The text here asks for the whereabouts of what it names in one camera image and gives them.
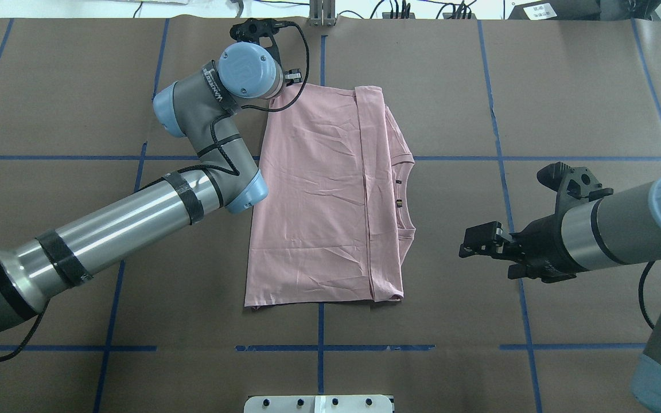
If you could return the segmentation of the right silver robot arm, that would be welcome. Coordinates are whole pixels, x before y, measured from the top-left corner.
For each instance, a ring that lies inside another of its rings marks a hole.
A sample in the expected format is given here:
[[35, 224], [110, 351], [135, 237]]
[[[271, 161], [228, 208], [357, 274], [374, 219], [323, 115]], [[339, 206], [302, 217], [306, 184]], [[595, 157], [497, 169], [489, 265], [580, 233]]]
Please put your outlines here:
[[[554, 213], [507, 233], [501, 222], [467, 228], [459, 256], [511, 262], [509, 279], [551, 284], [578, 274], [661, 261], [661, 177], [615, 192], [588, 168], [551, 163], [536, 175], [555, 191]], [[635, 399], [661, 412], [661, 312], [631, 380]]]

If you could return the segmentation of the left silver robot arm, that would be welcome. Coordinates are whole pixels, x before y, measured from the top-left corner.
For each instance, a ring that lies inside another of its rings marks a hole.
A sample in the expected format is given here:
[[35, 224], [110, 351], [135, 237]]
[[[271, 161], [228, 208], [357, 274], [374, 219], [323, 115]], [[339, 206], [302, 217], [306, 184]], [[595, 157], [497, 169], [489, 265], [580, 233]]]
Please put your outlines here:
[[286, 87], [303, 91], [309, 69], [284, 69], [275, 35], [297, 22], [250, 18], [231, 26], [234, 43], [153, 100], [155, 117], [189, 139], [199, 162], [167, 173], [135, 193], [13, 250], [0, 248], [0, 332], [40, 320], [53, 297], [215, 210], [241, 213], [269, 193], [234, 122], [250, 104]]

